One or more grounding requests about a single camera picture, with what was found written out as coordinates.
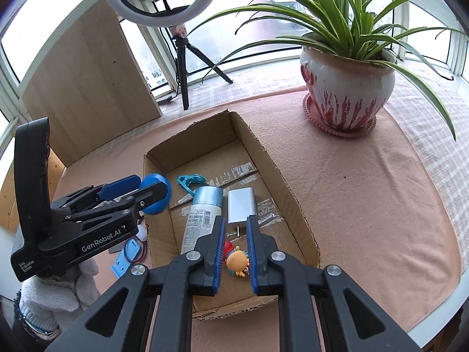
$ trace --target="orange toy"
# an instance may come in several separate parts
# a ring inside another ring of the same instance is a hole
[[[233,247],[229,241],[225,241],[224,259],[228,271],[231,274],[245,277],[249,273],[249,259],[247,251],[242,251],[239,246]]]

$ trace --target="spider plant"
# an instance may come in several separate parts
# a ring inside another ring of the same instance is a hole
[[[311,47],[324,53],[333,54],[340,57],[351,58],[363,62],[373,64],[386,65],[398,72],[404,78],[410,81],[417,89],[424,95],[424,97],[433,105],[439,112],[442,118],[448,125],[453,138],[456,140],[453,123],[443,103],[440,101],[432,88],[420,79],[417,75],[413,74],[404,67],[380,57],[381,51],[389,44],[397,44],[403,46],[405,49],[420,58],[426,65],[428,65],[439,76],[449,79],[441,75],[433,65],[428,62],[416,49],[414,49],[407,42],[402,41],[414,33],[423,32],[425,30],[440,29],[452,30],[458,33],[465,34],[456,29],[446,27],[419,27],[407,29],[399,24],[385,24],[378,25],[379,21],[390,11],[399,5],[410,0],[393,0],[386,6],[379,14],[368,12],[366,9],[373,0],[295,0],[301,4],[305,12],[297,11],[295,9],[286,7],[280,4],[272,3],[255,3],[252,0],[247,6],[237,7],[221,11],[207,20],[197,25],[193,30],[201,25],[214,20],[215,18],[226,16],[232,13],[239,13],[243,11],[253,12],[251,18],[240,26],[247,25],[254,21],[260,20],[283,20],[289,21],[294,24],[300,25],[312,33],[309,36],[296,36],[296,35],[282,35],[274,39],[262,40],[244,45],[224,57],[219,63],[230,58],[231,56],[243,51],[244,49],[252,48],[260,45],[268,44],[292,44],[305,47]],[[353,19],[349,18],[349,11],[353,13]],[[255,17],[259,12],[269,13],[263,16]],[[400,28],[402,31],[397,35],[390,35],[389,32],[393,28]]]

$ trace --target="blue ball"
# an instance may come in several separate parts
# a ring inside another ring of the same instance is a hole
[[[152,173],[150,175],[145,176],[144,179],[142,180],[142,183],[140,184],[140,189],[145,188],[151,184],[154,184],[160,181],[166,184],[168,188],[168,193],[166,194],[165,198],[163,198],[162,200],[159,200],[158,202],[155,202],[153,205],[150,205],[149,207],[143,209],[142,211],[145,214],[161,213],[169,205],[169,200],[171,198],[171,184],[164,176],[158,173]]]

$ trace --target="tripod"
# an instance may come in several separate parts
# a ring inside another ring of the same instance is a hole
[[[173,39],[176,45],[176,67],[177,74],[179,75],[179,84],[181,85],[182,106],[184,107],[184,110],[187,110],[189,108],[189,96],[187,91],[186,48],[190,50],[201,61],[206,63],[210,68],[212,68],[225,81],[227,81],[228,83],[233,83],[233,81],[228,78],[228,76],[224,72],[222,72],[218,67],[215,67],[215,64],[205,54],[203,54],[194,45],[191,45],[186,36],[182,36],[180,33],[177,33],[174,34]]]

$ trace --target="gloved hand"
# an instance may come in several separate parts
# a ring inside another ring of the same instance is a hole
[[[98,266],[90,258],[78,265],[74,282],[33,276],[21,286],[20,312],[36,330],[67,329],[99,296],[94,282]]]

